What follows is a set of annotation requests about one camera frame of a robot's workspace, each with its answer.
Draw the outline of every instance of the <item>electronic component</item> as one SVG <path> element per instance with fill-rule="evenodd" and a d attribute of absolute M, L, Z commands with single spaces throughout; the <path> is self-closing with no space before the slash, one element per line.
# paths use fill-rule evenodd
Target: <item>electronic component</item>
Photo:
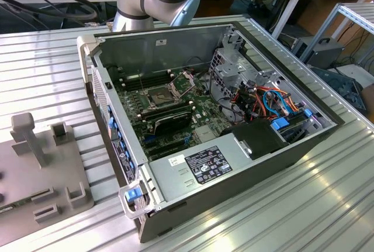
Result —
<path fill-rule="evenodd" d="M 292 165 L 343 123 L 236 22 L 104 40 L 92 53 L 95 100 L 117 131 L 129 183 L 119 198 L 141 242 Z M 126 72 L 108 74 L 114 65 Z"/>
<path fill-rule="evenodd" d="M 297 39 L 292 46 L 291 52 L 297 58 L 300 58 L 312 39 L 313 36 Z M 316 44 L 306 59 L 305 64 L 326 69 L 339 57 L 343 50 L 344 46 L 332 37 L 324 37 Z"/>
<path fill-rule="evenodd" d="M 354 78 L 314 67 L 312 67 L 311 70 L 360 113 L 363 115 L 367 113 L 368 110 L 361 98 L 359 84 Z"/>
<path fill-rule="evenodd" d="M 174 101 L 173 95 L 171 95 L 166 87 L 150 89 L 148 90 L 148 94 L 156 106 Z"/>
<path fill-rule="evenodd" d="M 227 133 L 233 133 L 238 141 L 245 142 L 253 160 L 288 146 L 287 142 L 274 132 L 270 122 L 265 119 L 256 120 L 250 124 L 240 123 L 225 129 L 221 136 Z"/>
<path fill-rule="evenodd" d="M 216 138 L 212 130 L 208 125 L 203 125 L 195 129 L 194 134 L 200 140 L 201 143 L 213 140 Z"/>

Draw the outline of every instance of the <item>metal rack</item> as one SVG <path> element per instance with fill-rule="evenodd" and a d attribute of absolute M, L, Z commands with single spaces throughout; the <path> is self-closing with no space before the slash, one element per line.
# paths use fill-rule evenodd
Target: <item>metal rack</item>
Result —
<path fill-rule="evenodd" d="M 360 27 L 367 30 L 369 33 L 374 34 L 374 4 L 373 3 L 365 3 L 365 4 L 337 4 L 333 11 L 329 14 L 328 18 L 322 24 L 321 28 L 318 30 L 317 34 L 314 36 L 313 40 L 309 44 L 309 46 L 305 49 L 304 53 L 300 56 L 300 60 L 305 62 L 309 54 L 314 49 L 317 42 L 320 40 L 320 37 L 326 31 L 326 29 L 330 26 L 330 24 L 334 21 L 338 14 L 343 14 L 347 19 L 351 20 L 352 22 L 356 23 Z M 342 23 L 341 26 L 335 31 L 334 36 L 337 36 L 336 33 L 339 33 L 342 28 L 346 25 L 345 22 Z M 367 55 L 374 49 L 371 48 L 361 59 L 358 63 L 362 62 Z"/>

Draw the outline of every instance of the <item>blue clip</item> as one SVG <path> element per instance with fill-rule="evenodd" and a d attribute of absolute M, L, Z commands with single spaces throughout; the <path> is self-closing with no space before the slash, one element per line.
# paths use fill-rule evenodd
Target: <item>blue clip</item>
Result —
<path fill-rule="evenodd" d="M 124 193 L 126 199 L 128 202 L 134 201 L 137 198 L 140 198 L 143 196 L 143 193 L 141 192 L 141 189 L 139 187 L 135 189 L 131 189 Z"/>
<path fill-rule="evenodd" d="M 310 118 L 311 116 L 312 116 L 312 112 L 311 112 L 311 110 L 310 109 L 305 109 L 304 110 L 304 114 L 308 117 L 308 118 Z"/>
<path fill-rule="evenodd" d="M 115 124 L 115 119 L 114 119 L 113 117 L 111 117 L 111 118 L 109 119 L 109 122 L 108 122 L 108 126 L 109 126 L 109 128 L 113 128 L 113 124 Z"/>
<path fill-rule="evenodd" d="M 279 119 L 273 120 L 273 123 L 271 124 L 271 126 L 274 127 L 275 130 L 279 130 L 289 124 L 290 123 L 285 118 L 279 118 Z"/>

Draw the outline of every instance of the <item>power supply label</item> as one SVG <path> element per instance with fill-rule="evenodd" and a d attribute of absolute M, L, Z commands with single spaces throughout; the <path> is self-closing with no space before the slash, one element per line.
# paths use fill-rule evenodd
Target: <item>power supply label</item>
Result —
<path fill-rule="evenodd" d="M 217 146 L 185 157 L 185 160 L 199 184 L 205 184 L 233 170 Z"/>

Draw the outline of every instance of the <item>aluminum table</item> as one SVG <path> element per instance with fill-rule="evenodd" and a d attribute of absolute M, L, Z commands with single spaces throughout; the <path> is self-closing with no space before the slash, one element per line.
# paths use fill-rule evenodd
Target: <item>aluminum table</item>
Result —
<path fill-rule="evenodd" d="M 239 21 L 345 125 L 293 167 L 141 244 L 117 197 L 118 184 L 81 79 L 75 40 L 106 27 L 0 36 L 0 140 L 11 115 L 32 111 L 36 129 L 64 120 L 74 127 L 95 206 L 0 251 L 347 251 L 374 250 L 374 126 L 253 20 Z M 165 25 L 156 23 L 156 27 Z M 268 62 L 247 54 L 261 68 Z"/>

